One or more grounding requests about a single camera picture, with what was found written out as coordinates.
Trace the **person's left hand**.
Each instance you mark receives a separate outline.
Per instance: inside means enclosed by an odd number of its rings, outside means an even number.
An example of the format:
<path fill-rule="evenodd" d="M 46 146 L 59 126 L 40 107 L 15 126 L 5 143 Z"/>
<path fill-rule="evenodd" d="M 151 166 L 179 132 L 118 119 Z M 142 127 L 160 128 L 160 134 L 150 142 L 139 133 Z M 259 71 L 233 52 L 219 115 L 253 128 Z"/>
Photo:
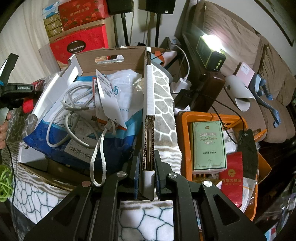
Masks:
<path fill-rule="evenodd" d="M 8 112 L 5 122 L 1 125 L 0 133 L 0 149 L 4 149 L 6 146 L 6 136 L 9 128 L 9 120 L 11 119 L 11 111 Z"/>

